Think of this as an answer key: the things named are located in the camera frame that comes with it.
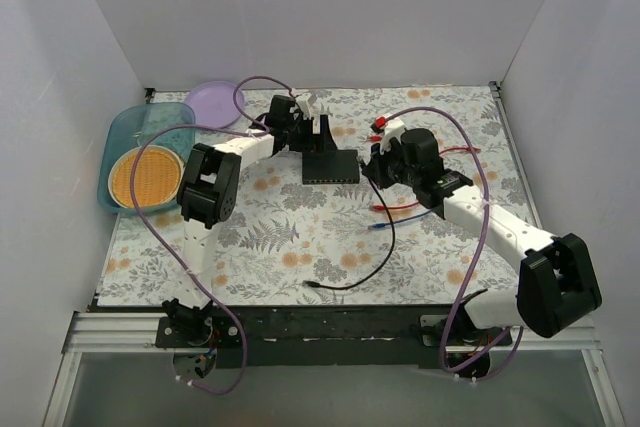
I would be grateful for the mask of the black network switch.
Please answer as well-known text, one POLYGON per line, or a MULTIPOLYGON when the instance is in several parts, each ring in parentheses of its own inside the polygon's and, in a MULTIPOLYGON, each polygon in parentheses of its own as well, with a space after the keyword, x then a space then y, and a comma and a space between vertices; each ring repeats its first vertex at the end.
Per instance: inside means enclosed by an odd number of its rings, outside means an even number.
POLYGON ((302 184, 358 184, 358 151, 306 152, 302 155, 302 184))

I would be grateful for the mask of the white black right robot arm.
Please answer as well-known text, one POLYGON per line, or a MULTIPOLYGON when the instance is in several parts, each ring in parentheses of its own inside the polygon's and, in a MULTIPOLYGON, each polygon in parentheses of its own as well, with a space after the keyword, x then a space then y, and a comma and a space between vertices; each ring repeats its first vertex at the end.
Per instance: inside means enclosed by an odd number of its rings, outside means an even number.
POLYGON ((424 128, 395 120, 376 128, 364 175, 384 189, 401 184, 441 219, 484 240, 518 275, 516 288, 463 298, 452 320, 454 336, 475 344, 497 327, 527 327, 543 338, 598 309, 602 295, 586 243, 559 237, 492 205, 464 174, 445 167, 436 139, 424 128))

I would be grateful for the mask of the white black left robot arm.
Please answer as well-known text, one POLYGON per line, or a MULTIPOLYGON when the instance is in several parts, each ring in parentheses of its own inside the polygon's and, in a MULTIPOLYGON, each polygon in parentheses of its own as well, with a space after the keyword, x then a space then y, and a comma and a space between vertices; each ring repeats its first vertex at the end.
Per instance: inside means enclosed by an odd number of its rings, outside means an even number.
POLYGON ((199 290, 197 294, 183 290, 180 299, 197 311, 211 304, 227 314, 235 328, 242 331, 238 318, 202 284, 206 270, 205 257, 210 241, 217 237, 220 224, 227 221, 235 208, 241 172, 284 149, 302 155, 302 180, 308 181, 331 162, 338 148, 329 132, 326 114, 320 115, 319 131, 313 131, 311 108, 318 103, 313 94, 276 95, 269 111, 254 119, 245 132, 209 146, 196 144, 191 150, 177 191, 177 203, 184 220, 183 254, 172 256, 199 290))

